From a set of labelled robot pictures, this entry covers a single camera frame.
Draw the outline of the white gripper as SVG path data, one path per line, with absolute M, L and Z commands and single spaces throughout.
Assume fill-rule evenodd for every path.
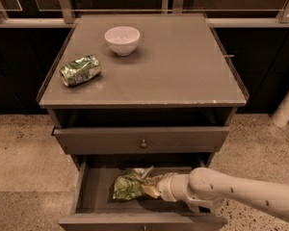
M 146 192 L 148 195 L 152 196 L 153 198 L 158 198 L 159 196 L 168 202 L 176 202 L 177 199 L 174 197 L 171 189 L 171 182 L 174 177 L 177 175 L 176 172 L 169 172 L 164 175 L 155 175 L 146 177 L 146 182 L 158 182 L 157 188 L 154 186 L 148 186 L 146 188 Z

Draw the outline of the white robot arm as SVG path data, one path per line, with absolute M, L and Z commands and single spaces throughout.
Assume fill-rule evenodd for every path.
M 195 212 L 198 207 L 217 209 L 232 199 L 289 222 L 289 185 L 230 176 L 207 167 L 190 173 L 168 172 L 142 186 L 144 192 L 167 202 L 183 201 Z

